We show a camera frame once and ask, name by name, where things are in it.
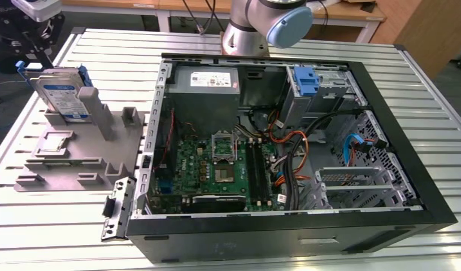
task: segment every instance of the metal bracket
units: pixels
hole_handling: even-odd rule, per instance
[[[102,215],[106,217],[102,226],[101,241],[128,240],[125,236],[136,180],[130,177],[114,182],[112,195],[106,197]]]

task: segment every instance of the side panel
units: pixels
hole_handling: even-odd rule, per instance
[[[372,252],[417,231],[414,227],[378,226],[134,235],[129,239],[150,262],[160,263]]]

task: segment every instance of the metal workbench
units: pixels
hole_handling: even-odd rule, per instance
[[[149,111],[160,54],[218,54],[220,50],[218,36],[86,29],[82,34],[69,36],[54,65],[86,66],[100,99],[110,110],[134,106]],[[326,41],[302,41],[290,49],[269,50],[278,57],[365,64],[458,223],[434,234],[408,238],[373,254],[162,266],[194,270],[461,270],[461,119],[408,53],[392,45]],[[44,109],[34,94],[0,146],[0,268],[152,267],[129,241],[100,242],[108,191],[17,193],[13,190],[16,176],[45,128]]]

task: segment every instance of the hard drive label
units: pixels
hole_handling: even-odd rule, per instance
[[[190,86],[230,87],[229,72],[193,72]]]
[[[48,99],[64,117],[78,121],[88,117],[84,103],[77,99],[77,90],[72,85],[44,85]]]

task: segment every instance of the wooden table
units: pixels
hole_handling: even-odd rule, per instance
[[[220,19],[229,19],[232,0],[216,0],[216,14]],[[210,11],[204,0],[186,0],[193,16],[209,18]],[[378,8],[373,13],[360,10],[361,4],[340,2],[328,7],[328,25],[360,27],[356,42],[369,42],[385,15]],[[189,17],[182,0],[62,0],[62,10],[76,12],[153,15],[158,17],[161,32],[170,32],[169,18]],[[322,25],[325,11],[314,13],[313,24]]]

